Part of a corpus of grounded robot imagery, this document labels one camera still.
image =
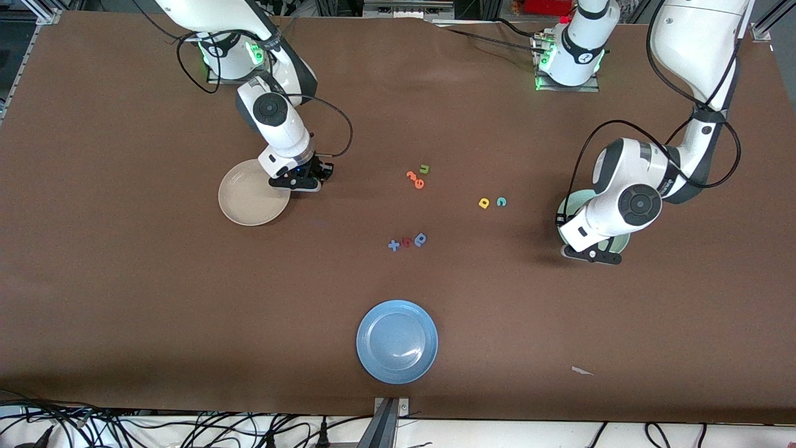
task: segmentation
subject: plate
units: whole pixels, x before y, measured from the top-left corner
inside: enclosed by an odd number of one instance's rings
[[[221,211],[242,226],[259,226],[279,216],[291,193],[271,187],[270,178],[257,159],[238,163],[218,187]]]
[[[591,198],[594,198],[596,195],[597,194],[595,193],[594,190],[578,190],[569,195],[569,202],[567,202],[567,216],[575,214],[575,212],[578,211],[578,209],[582,207],[583,204],[586,203],[586,201],[588,201]],[[564,201],[561,201],[561,204],[558,206],[558,213],[562,214],[563,212],[564,212]],[[558,228],[558,234],[559,236],[561,236],[561,241],[563,241],[566,244],[569,244],[567,240],[564,239],[560,227]],[[624,235],[619,235],[618,237],[614,237],[614,244],[611,245],[611,248],[608,250],[608,252],[620,253],[627,247],[628,242],[630,242],[630,234],[624,234]],[[597,249],[605,250],[605,248],[607,247],[608,247],[608,240],[597,243]]]
[[[437,327],[410,301],[386,301],[373,307],[357,332],[357,354],[373,378],[406,384],[425,374],[437,357]]]

